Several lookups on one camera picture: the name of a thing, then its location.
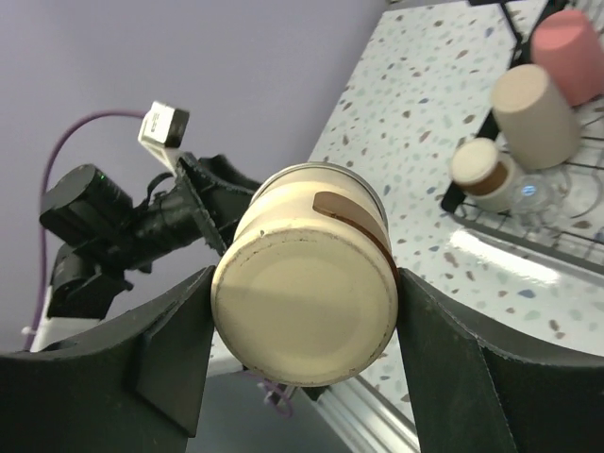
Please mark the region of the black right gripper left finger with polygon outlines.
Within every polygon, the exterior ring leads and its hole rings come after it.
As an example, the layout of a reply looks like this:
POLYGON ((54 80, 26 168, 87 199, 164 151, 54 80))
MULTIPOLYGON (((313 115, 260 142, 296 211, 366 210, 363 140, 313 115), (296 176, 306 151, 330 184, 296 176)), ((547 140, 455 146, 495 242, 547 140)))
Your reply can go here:
POLYGON ((2 451, 185 451, 210 360, 213 272, 40 352, 2 354, 2 451))

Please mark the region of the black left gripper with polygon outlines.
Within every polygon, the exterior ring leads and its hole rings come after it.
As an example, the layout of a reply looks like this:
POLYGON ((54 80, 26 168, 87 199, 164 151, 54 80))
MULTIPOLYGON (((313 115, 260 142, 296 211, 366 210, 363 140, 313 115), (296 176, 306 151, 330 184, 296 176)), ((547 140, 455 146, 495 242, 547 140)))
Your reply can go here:
POLYGON ((261 185, 224 155, 179 158, 177 185, 169 192, 154 193, 161 182, 172 177, 161 173, 147 185, 145 199, 134 209, 132 221, 124 230, 124 264, 151 264, 201 237, 223 256, 233 241, 239 188, 254 193, 261 185))

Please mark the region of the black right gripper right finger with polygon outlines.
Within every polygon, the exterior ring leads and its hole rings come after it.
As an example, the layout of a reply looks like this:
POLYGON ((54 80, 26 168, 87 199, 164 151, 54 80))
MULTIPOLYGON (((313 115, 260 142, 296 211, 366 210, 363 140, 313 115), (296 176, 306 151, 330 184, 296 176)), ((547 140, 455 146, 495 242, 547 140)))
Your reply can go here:
POLYGON ((424 452, 600 452, 603 359, 399 272, 397 335, 424 452))

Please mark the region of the steel cup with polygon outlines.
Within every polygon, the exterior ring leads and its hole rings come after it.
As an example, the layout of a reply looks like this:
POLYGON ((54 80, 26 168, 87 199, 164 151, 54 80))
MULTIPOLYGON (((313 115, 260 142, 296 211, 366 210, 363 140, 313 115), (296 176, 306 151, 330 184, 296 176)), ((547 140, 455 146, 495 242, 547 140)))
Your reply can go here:
POLYGON ((448 172, 478 208, 495 213, 511 208, 512 189, 525 174, 509 154, 487 138, 475 138, 459 146, 449 161, 448 172))
POLYGON ((398 312, 374 189, 325 162, 271 176, 216 267, 211 310, 226 348, 266 378, 320 387, 363 371, 390 341, 398 312))

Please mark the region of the clear glass cup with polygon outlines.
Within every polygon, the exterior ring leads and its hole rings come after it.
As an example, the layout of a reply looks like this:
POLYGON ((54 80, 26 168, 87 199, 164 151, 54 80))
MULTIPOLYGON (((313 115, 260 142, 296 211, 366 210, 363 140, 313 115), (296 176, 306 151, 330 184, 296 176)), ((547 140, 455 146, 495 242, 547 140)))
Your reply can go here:
POLYGON ((562 227, 563 198, 543 176, 518 177, 510 191, 510 213, 514 223, 527 233, 552 234, 562 227))

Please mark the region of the beige plastic cup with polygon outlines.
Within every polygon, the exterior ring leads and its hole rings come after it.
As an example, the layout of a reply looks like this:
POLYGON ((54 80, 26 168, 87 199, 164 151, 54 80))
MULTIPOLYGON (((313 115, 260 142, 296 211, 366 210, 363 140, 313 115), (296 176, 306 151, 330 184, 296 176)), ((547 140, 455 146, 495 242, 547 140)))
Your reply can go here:
POLYGON ((549 169, 578 153, 575 113, 542 67, 511 68, 494 84, 490 101, 508 149, 523 169, 549 169))

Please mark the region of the pink plastic cup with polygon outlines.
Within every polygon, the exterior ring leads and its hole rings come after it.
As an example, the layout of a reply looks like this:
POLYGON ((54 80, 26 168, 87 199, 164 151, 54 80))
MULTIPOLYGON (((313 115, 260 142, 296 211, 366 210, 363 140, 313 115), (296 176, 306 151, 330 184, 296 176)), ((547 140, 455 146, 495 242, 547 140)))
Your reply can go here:
POLYGON ((530 53, 570 106, 603 93, 603 47, 582 11, 565 9, 543 20, 532 34, 530 53))

